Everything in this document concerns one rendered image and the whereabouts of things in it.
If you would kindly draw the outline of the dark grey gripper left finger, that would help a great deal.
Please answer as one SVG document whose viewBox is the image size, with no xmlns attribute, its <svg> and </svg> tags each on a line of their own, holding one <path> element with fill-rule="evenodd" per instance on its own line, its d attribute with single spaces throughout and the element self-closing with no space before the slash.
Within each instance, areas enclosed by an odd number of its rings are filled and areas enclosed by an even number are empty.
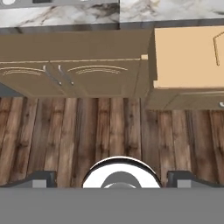
<svg viewBox="0 0 224 224">
<path fill-rule="evenodd" d="M 19 188 L 54 188 L 56 186 L 55 171 L 34 171 L 26 178 L 3 185 L 3 187 Z"/>
</svg>

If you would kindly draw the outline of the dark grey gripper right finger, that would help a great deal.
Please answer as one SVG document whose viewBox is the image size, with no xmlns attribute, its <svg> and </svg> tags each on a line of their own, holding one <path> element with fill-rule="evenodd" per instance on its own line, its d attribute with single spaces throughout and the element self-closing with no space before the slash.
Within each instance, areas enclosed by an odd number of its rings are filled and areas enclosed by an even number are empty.
<svg viewBox="0 0 224 224">
<path fill-rule="evenodd" d="M 224 185 L 197 178 L 190 171 L 168 171 L 166 186 L 172 188 L 194 188 L 205 186 L 224 188 Z"/>
</svg>

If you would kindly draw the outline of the open light wood drawer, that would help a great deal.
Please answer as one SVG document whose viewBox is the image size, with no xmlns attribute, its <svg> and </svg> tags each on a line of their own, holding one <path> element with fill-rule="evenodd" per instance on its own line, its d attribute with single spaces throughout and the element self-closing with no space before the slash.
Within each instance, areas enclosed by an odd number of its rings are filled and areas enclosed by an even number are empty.
<svg viewBox="0 0 224 224">
<path fill-rule="evenodd" d="M 147 109 L 224 109 L 224 25 L 157 28 Z"/>
</svg>

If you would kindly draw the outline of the white and black round object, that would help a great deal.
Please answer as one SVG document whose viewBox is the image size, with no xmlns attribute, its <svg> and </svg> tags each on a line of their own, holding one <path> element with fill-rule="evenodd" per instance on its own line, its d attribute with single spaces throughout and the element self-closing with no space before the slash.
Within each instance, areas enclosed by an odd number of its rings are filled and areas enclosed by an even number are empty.
<svg viewBox="0 0 224 224">
<path fill-rule="evenodd" d="M 157 174 L 133 157 L 107 157 L 94 164 L 82 182 L 83 188 L 161 188 Z"/>
</svg>

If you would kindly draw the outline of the brown arched cupboard door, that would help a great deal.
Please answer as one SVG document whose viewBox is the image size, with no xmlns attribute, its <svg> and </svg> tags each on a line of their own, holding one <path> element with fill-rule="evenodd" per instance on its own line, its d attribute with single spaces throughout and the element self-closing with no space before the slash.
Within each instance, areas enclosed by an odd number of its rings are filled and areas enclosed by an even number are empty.
<svg viewBox="0 0 224 224">
<path fill-rule="evenodd" d="M 131 97 L 137 83 L 140 60 L 57 60 L 51 64 L 76 97 Z M 60 74 L 58 65 L 71 78 L 73 86 Z"/>
<path fill-rule="evenodd" d="M 63 84 L 59 86 L 44 72 L 61 81 L 48 61 L 0 62 L 0 82 L 27 97 L 65 97 Z"/>
</svg>

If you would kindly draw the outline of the brown flat cupboard panel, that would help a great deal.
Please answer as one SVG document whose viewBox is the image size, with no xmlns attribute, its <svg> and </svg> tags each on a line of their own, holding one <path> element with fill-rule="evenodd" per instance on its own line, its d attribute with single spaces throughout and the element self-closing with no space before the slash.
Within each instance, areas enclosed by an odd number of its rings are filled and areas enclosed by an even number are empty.
<svg viewBox="0 0 224 224">
<path fill-rule="evenodd" d="M 134 59 L 148 52 L 151 30 L 0 35 L 0 62 Z"/>
</svg>

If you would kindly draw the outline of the grey hob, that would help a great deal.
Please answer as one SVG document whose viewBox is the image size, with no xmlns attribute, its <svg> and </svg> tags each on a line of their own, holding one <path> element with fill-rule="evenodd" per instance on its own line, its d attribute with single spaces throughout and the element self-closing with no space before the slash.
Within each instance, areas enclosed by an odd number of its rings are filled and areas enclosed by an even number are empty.
<svg viewBox="0 0 224 224">
<path fill-rule="evenodd" d="M 118 4 L 120 0 L 0 0 L 0 10 L 78 4 Z"/>
</svg>

